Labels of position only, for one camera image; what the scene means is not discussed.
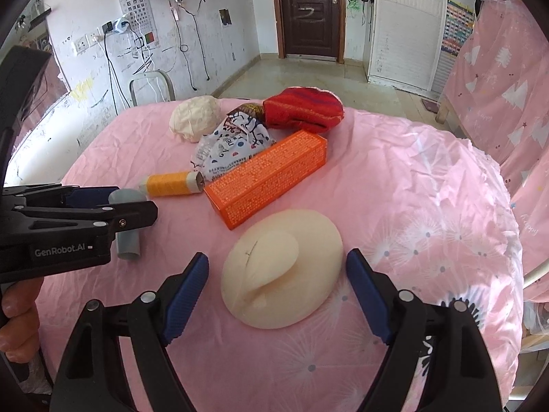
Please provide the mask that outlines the person's left hand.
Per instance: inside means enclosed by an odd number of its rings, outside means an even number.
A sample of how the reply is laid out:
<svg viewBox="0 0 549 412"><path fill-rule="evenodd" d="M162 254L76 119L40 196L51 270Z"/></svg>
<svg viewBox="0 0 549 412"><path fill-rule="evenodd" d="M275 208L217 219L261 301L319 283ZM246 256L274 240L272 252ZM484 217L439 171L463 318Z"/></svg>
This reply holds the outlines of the person's left hand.
<svg viewBox="0 0 549 412"><path fill-rule="evenodd" d="M2 311L8 323L1 328L0 345L10 362L26 364L38 353L40 320L35 301L43 283L43 278L21 281L5 292Z"/></svg>

